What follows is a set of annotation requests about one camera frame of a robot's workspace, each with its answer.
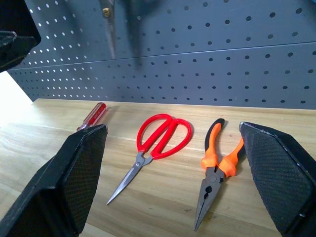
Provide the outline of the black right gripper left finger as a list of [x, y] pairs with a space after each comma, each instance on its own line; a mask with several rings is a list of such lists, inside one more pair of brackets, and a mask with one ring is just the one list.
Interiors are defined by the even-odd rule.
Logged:
[[0, 222], [2, 237], [77, 237], [96, 194], [108, 128], [70, 135]]

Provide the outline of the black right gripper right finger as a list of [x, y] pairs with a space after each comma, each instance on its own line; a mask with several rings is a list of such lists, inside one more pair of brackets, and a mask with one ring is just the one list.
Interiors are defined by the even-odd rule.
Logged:
[[251, 174], [283, 237], [316, 235], [316, 161], [289, 134], [241, 122]]

